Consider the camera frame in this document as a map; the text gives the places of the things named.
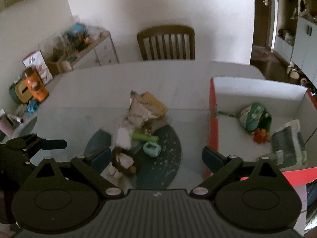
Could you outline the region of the white wall cabinet unit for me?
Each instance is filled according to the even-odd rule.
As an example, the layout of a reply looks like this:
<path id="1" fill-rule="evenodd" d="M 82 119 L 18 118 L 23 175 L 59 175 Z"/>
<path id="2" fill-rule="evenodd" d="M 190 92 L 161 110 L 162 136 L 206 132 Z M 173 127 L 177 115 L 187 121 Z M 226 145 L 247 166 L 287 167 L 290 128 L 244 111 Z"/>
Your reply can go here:
<path id="1" fill-rule="evenodd" d="M 316 81 L 316 0 L 276 0 L 274 52 Z"/>

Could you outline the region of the red white gift bag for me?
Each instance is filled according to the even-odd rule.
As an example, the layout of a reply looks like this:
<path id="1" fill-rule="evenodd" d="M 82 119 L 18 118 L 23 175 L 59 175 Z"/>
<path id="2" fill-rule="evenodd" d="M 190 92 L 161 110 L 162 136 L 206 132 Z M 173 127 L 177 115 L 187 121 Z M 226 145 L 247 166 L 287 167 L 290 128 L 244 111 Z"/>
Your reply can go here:
<path id="1" fill-rule="evenodd" d="M 53 76 L 45 63 L 42 53 L 39 50 L 34 51 L 33 53 L 30 53 L 28 56 L 26 56 L 23 59 L 23 64 L 26 68 L 34 68 L 44 85 L 47 85 L 53 79 Z"/>

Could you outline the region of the teal small case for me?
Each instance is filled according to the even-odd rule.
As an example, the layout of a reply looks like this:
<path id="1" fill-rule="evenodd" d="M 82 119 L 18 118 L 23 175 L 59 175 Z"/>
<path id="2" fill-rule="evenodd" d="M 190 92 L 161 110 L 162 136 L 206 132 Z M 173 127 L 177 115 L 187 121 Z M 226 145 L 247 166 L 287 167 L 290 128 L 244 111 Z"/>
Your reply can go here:
<path id="1" fill-rule="evenodd" d="M 148 141 L 143 145 L 143 151 L 150 157 L 158 157 L 162 148 L 158 143 Z"/>

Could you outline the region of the orange snack jar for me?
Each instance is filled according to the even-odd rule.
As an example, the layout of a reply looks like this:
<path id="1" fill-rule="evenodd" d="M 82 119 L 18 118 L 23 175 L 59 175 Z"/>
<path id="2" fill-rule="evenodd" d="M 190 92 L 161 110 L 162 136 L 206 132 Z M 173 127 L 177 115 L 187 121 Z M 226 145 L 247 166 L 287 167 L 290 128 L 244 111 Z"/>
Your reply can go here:
<path id="1" fill-rule="evenodd" d="M 34 99 L 40 103 L 45 101 L 49 96 L 49 92 L 46 90 L 38 73 L 32 67 L 28 67 L 23 72 L 23 78 Z"/>

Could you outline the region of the green foam tube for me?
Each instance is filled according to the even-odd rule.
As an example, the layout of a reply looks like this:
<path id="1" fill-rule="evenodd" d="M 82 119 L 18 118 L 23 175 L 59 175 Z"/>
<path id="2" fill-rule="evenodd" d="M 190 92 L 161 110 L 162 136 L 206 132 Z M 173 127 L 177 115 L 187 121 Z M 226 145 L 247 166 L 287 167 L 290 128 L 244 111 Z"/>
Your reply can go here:
<path id="1" fill-rule="evenodd" d="M 134 132 L 132 134 L 132 139 L 143 141 L 143 142 L 155 142 L 155 143 L 158 143 L 158 141 L 159 141 L 159 138 L 157 136 L 142 134 L 142 133 L 137 133 L 137 132 Z"/>

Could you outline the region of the white cloth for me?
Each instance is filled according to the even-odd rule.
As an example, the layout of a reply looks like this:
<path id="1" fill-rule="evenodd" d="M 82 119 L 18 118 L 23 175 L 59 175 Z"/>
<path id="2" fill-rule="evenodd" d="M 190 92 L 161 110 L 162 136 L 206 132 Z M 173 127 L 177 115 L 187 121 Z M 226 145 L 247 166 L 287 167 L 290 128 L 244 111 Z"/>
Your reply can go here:
<path id="1" fill-rule="evenodd" d="M 128 128 L 119 127 L 116 136 L 116 147 L 130 150 L 132 147 L 132 132 Z"/>

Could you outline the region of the green tissue box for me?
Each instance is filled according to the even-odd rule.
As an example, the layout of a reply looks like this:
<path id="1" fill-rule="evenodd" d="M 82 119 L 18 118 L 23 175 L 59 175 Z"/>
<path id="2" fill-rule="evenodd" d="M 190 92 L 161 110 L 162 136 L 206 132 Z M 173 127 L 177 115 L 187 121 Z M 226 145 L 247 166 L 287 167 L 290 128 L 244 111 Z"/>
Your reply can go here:
<path id="1" fill-rule="evenodd" d="M 33 98 L 24 79 L 19 79 L 10 86 L 9 95 L 18 105 L 27 104 Z"/>

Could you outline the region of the orange flower toy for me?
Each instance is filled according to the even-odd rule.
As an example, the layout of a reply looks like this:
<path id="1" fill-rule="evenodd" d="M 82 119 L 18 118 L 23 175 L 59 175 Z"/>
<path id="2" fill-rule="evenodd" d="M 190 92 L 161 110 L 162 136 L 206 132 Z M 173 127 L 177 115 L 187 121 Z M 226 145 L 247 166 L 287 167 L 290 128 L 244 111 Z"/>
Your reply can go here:
<path id="1" fill-rule="evenodd" d="M 256 129 L 253 133 L 253 141 L 258 144 L 270 142 L 270 134 L 265 129 Z"/>

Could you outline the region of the patterned paper snack bag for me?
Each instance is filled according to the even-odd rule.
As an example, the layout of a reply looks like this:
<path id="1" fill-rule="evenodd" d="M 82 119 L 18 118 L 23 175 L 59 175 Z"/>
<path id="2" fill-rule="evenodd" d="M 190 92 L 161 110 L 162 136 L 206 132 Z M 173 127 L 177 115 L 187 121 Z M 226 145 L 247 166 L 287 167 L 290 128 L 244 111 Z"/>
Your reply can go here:
<path id="1" fill-rule="evenodd" d="M 155 110 L 145 102 L 141 95 L 135 91 L 130 94 L 130 107 L 125 119 L 136 128 L 142 128 L 145 122 L 160 117 Z"/>

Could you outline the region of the dark brown door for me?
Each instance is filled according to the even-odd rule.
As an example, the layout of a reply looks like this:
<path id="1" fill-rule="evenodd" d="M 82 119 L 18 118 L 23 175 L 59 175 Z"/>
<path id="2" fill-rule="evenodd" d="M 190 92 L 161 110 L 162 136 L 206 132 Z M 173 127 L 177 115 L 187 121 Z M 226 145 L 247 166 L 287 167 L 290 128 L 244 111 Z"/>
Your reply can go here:
<path id="1" fill-rule="evenodd" d="M 271 0 L 255 0 L 253 45 L 268 48 L 271 29 Z"/>

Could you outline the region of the dark green round mat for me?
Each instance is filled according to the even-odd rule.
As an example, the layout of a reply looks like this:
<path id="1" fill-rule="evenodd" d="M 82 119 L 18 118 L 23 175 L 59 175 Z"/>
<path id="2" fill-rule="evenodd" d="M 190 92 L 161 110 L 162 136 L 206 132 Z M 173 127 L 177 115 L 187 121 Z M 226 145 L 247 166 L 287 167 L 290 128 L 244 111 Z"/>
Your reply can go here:
<path id="1" fill-rule="evenodd" d="M 158 157 L 147 155 L 141 148 L 134 156 L 137 167 L 133 186 L 140 190 L 165 190 L 173 182 L 180 167 L 182 149 L 180 140 L 170 125 L 154 132 L 162 150 Z"/>

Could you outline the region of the red white cardboard box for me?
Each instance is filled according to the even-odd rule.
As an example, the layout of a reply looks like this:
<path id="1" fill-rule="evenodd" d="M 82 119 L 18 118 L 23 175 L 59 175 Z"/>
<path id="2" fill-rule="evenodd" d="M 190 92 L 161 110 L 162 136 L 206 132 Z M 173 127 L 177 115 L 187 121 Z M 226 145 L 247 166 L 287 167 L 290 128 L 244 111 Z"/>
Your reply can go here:
<path id="1" fill-rule="evenodd" d="M 208 145 L 222 156 L 266 156 L 292 186 L 316 180 L 316 99 L 283 82 L 214 77 Z"/>

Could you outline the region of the brown white plush toy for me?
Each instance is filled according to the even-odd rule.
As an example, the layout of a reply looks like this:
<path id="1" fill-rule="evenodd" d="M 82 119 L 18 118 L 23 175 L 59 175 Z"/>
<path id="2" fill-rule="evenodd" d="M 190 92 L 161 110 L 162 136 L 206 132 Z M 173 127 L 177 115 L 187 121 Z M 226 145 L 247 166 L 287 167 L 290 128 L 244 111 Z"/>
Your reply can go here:
<path id="1" fill-rule="evenodd" d="M 137 167 L 134 165 L 132 153 L 126 149 L 114 147 L 111 152 L 109 174 L 118 179 L 122 176 L 131 177 L 136 171 Z"/>

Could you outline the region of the green patterned pouch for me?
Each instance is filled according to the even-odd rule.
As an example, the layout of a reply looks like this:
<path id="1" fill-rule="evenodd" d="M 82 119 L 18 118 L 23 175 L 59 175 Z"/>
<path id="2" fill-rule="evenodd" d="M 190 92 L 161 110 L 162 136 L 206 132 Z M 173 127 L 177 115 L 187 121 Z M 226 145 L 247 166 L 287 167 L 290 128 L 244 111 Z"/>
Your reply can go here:
<path id="1" fill-rule="evenodd" d="M 226 115 L 238 119 L 241 127 L 248 133 L 252 133 L 258 128 L 269 132 L 272 123 L 271 114 L 260 103 L 253 103 L 236 114 L 217 111 L 217 115 Z"/>

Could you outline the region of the globe toy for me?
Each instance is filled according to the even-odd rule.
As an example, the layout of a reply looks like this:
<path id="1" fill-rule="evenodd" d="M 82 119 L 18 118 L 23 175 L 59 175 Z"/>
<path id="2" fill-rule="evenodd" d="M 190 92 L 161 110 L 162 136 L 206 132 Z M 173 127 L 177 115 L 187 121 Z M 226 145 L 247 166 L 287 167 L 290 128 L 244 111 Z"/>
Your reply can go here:
<path id="1" fill-rule="evenodd" d="M 70 42 L 83 42 L 86 38 L 87 29 L 82 24 L 75 24 L 67 32 L 67 38 Z"/>

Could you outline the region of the white drawer cabinet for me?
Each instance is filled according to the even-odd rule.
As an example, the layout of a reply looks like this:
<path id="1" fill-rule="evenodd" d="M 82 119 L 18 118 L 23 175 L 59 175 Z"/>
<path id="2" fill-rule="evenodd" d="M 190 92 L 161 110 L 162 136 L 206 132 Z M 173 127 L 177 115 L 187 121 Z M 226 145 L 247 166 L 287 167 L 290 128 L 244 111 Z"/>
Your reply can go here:
<path id="1" fill-rule="evenodd" d="M 110 32 L 103 31 L 86 49 L 65 60 L 52 62 L 46 59 L 45 62 L 51 74 L 55 76 L 68 71 L 117 64 L 119 59 Z"/>

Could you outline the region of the dark wooden chair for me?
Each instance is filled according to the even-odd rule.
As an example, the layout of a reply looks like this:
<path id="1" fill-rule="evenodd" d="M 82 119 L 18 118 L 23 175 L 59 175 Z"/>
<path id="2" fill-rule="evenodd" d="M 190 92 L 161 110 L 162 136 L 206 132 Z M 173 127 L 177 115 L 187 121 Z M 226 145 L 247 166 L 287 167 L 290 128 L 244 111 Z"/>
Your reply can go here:
<path id="1" fill-rule="evenodd" d="M 137 34 L 137 43 L 144 61 L 194 60 L 195 31 L 186 25 L 159 25 Z"/>

